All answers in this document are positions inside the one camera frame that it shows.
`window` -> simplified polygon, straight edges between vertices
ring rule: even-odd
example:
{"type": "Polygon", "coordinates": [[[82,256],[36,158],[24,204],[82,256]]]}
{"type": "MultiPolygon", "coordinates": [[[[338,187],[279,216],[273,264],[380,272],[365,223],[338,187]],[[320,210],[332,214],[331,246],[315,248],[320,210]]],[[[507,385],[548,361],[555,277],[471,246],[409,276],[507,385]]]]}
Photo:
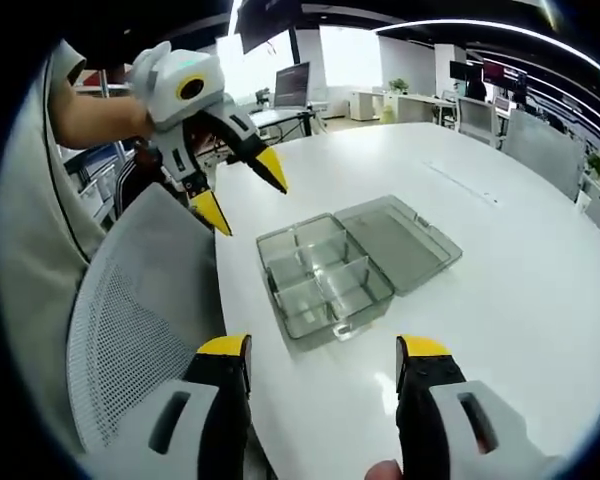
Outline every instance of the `window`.
{"type": "Polygon", "coordinates": [[[382,85],[378,35],[358,28],[320,26],[328,87],[382,85]]]}
{"type": "Polygon", "coordinates": [[[263,88],[273,91],[276,72],[293,65],[289,32],[276,35],[246,55],[240,34],[218,38],[218,56],[225,76],[225,91],[236,101],[263,88]]]}

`white table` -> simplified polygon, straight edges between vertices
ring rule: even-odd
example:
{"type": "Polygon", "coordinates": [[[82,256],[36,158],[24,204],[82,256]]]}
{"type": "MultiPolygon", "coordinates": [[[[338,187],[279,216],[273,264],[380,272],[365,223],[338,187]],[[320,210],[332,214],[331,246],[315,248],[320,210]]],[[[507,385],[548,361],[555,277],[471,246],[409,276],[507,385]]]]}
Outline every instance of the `white table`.
{"type": "Polygon", "coordinates": [[[216,235],[229,334],[253,335],[251,410],[279,478],[363,478],[400,459],[395,336],[451,349],[567,454],[600,413],[600,232],[544,179],[501,152],[430,124],[370,126],[276,146],[289,194],[246,165],[218,169],[234,237],[216,235]],[[311,216],[393,194],[463,250],[371,329],[308,353],[280,331],[255,239],[311,216]]]}
{"type": "Polygon", "coordinates": [[[452,108],[455,107],[455,103],[450,102],[449,100],[443,100],[442,98],[430,97],[428,95],[418,95],[417,93],[409,93],[407,95],[402,95],[405,98],[409,98],[411,100],[417,100],[423,103],[429,103],[431,105],[436,105],[438,107],[447,107],[452,108]]]}
{"type": "Polygon", "coordinates": [[[258,129],[278,126],[279,142],[311,136],[309,124],[303,125],[304,119],[309,119],[313,114],[307,109],[284,108],[263,110],[249,115],[251,121],[258,129]]]}

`chair backrest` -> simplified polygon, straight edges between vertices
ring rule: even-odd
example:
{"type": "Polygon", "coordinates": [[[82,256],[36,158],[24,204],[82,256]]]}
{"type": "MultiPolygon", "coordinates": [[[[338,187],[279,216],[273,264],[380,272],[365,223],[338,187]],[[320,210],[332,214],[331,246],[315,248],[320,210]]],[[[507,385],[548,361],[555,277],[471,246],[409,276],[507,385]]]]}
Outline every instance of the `chair backrest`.
{"type": "Polygon", "coordinates": [[[513,110],[502,151],[575,201],[584,171],[584,145],[522,110],[513,110]]]}
{"type": "Polygon", "coordinates": [[[498,117],[495,107],[490,103],[467,97],[458,97],[457,105],[456,130],[495,148],[498,132],[498,117]]]}
{"type": "Polygon", "coordinates": [[[457,97],[458,97],[458,94],[456,92],[454,92],[453,90],[443,90],[442,96],[440,98],[442,98],[442,100],[447,100],[449,102],[455,102],[457,97]]]}
{"type": "Polygon", "coordinates": [[[85,450],[109,445],[129,409],[224,334],[213,233],[151,185],[105,237],[74,307],[67,380],[85,450]]]}

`ceiling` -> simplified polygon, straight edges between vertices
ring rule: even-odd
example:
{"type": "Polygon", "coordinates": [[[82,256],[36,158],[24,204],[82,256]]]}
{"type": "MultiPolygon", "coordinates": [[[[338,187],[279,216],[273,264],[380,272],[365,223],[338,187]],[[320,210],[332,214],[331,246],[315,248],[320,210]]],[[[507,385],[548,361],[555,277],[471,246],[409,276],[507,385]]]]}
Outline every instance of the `ceiling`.
{"type": "MultiPolygon", "coordinates": [[[[296,26],[298,29],[313,29],[325,24],[373,29],[401,21],[440,18],[489,20],[558,39],[600,63],[600,8],[596,8],[599,0],[301,1],[303,16],[296,26]],[[538,5],[549,7],[547,10],[538,5]]],[[[99,16],[97,22],[71,32],[68,39],[87,56],[94,68],[121,61],[129,63],[143,48],[165,38],[169,38],[176,48],[201,48],[226,35],[232,3],[232,0],[178,3],[173,14],[170,9],[162,8],[159,14],[151,12],[152,15],[99,16]]],[[[521,67],[600,113],[600,71],[573,54],[537,39],[471,25],[401,28],[381,35],[428,45],[453,43],[466,47],[477,56],[521,67]]],[[[543,83],[536,82],[536,87],[552,96],[563,96],[543,83]]],[[[588,109],[584,108],[583,114],[600,123],[588,109]]]]}

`white sleeve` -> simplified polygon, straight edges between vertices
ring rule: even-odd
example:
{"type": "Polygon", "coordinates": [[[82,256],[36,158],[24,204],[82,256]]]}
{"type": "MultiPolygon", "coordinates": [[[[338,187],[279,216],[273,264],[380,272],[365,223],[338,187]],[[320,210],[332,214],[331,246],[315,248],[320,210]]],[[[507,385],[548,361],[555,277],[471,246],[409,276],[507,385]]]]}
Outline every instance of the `white sleeve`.
{"type": "Polygon", "coordinates": [[[53,51],[53,70],[51,72],[51,90],[61,82],[69,80],[73,85],[86,63],[85,58],[76,52],[65,40],[53,51]]]}

